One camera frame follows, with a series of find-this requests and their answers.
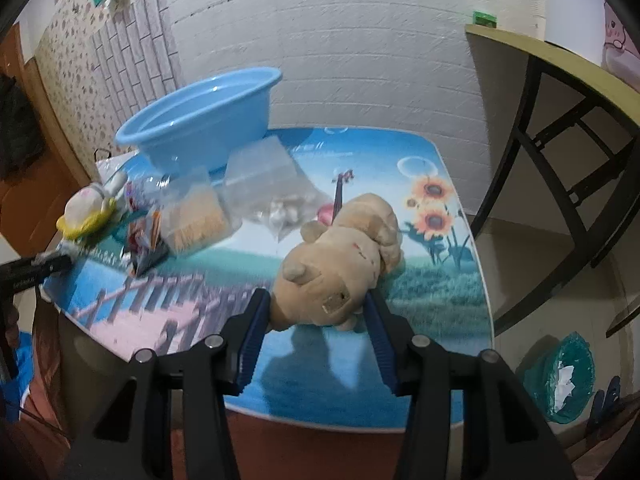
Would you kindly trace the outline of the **white bunny plush yellow net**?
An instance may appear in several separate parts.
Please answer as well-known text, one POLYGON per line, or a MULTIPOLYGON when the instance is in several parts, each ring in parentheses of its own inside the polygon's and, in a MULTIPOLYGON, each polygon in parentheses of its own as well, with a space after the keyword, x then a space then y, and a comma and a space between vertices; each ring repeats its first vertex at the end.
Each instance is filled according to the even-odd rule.
POLYGON ((126 171, 119 170, 105 184, 91 182, 76 192, 56 222, 64 240, 79 240, 102 229, 117 209, 117 196, 127 180, 126 171))

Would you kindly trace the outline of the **clear box of toothpicks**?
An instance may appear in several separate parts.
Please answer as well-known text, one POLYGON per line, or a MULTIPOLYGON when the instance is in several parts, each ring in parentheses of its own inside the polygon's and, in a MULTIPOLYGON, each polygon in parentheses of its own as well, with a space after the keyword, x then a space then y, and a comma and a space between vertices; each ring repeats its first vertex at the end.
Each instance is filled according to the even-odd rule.
POLYGON ((230 237, 241 226, 205 167, 171 178, 160 196, 160 237, 185 257, 230 237))

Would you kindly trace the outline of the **frosted clear plastic box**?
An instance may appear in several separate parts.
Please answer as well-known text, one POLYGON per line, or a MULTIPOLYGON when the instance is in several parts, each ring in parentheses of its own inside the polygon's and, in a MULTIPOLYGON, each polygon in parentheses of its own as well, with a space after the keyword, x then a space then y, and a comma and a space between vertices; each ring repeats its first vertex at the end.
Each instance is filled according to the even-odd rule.
POLYGON ((222 196, 235 217, 262 224, 276 240, 314 220, 330 202, 275 136, 231 153, 222 196))

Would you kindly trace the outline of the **brown wooden door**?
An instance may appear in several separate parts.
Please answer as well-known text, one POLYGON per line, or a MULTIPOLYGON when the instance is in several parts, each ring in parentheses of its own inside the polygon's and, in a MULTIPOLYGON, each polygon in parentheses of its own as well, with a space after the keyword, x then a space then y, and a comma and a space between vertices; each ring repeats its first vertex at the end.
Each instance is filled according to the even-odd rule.
POLYGON ((1 235, 21 256, 42 252, 66 202, 89 182, 14 24, 1 43, 1 235))

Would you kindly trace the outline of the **printed scenery table mat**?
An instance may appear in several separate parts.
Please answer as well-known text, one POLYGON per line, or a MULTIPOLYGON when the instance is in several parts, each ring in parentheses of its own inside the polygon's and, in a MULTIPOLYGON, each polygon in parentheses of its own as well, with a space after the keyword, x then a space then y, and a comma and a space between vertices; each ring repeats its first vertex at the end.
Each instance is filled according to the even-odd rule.
POLYGON ((133 276, 134 219, 49 278, 53 302, 102 347, 160 356, 218 334, 263 292, 262 348, 242 359, 242 413, 346 431, 407 421, 397 354, 367 333, 381 296, 411 338, 474 356, 494 329, 474 242, 436 146, 361 128, 274 132, 225 170, 175 180, 168 256, 133 276))

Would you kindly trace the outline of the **teal trash bin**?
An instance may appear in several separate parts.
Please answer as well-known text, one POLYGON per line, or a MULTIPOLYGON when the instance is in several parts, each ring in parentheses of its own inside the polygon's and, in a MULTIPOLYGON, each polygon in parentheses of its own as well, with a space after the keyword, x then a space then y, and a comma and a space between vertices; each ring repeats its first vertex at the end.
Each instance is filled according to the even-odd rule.
POLYGON ((520 375, 536 407, 548 420, 567 425, 578 419, 594 388, 596 367, 588 342, 570 333, 520 375))

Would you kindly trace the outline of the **orange snack packet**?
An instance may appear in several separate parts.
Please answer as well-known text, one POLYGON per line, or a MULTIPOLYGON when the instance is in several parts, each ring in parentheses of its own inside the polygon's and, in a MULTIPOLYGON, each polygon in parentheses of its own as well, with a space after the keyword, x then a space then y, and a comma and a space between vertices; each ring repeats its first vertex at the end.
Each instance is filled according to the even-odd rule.
POLYGON ((134 278, 142 276, 169 255, 169 248, 160 235, 161 216, 160 210, 153 208, 127 226, 124 249, 129 257, 128 272, 134 278))

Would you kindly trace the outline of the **clear bottle with silver cap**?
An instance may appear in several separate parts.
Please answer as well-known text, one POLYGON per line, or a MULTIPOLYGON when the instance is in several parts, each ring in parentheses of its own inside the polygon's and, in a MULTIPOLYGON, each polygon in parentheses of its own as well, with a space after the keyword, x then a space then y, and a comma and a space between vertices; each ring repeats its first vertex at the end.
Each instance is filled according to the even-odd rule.
POLYGON ((170 181, 169 176, 145 176, 129 180, 125 184, 125 203, 130 211, 149 210, 155 207, 170 181))

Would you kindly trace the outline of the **light blue plastic basin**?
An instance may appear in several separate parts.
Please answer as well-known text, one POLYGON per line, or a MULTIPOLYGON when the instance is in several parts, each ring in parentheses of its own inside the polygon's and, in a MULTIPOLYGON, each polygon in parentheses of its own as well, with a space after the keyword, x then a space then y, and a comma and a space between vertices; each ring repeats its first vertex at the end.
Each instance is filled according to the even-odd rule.
POLYGON ((127 119, 115 141, 137 148, 161 174, 218 170, 266 135, 270 90, 281 79, 277 68, 259 66, 188 84, 127 119))

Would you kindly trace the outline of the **pink pig plush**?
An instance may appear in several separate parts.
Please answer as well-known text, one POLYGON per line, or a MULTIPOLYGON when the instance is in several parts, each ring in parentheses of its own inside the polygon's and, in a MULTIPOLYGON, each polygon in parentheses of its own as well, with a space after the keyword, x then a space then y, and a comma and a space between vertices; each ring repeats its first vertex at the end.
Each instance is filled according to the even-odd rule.
POLYGON ((639 90, 639 51, 611 6, 604 5, 602 67, 639 90))

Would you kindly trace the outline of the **green small box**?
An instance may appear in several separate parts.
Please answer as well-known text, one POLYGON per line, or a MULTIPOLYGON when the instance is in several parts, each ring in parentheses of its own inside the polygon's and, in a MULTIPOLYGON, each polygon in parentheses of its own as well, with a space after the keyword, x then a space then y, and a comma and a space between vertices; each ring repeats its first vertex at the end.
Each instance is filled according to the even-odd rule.
POLYGON ((496 28, 498 20, 495 15, 480 11, 474 11, 472 14, 472 23, 477 26, 496 28))

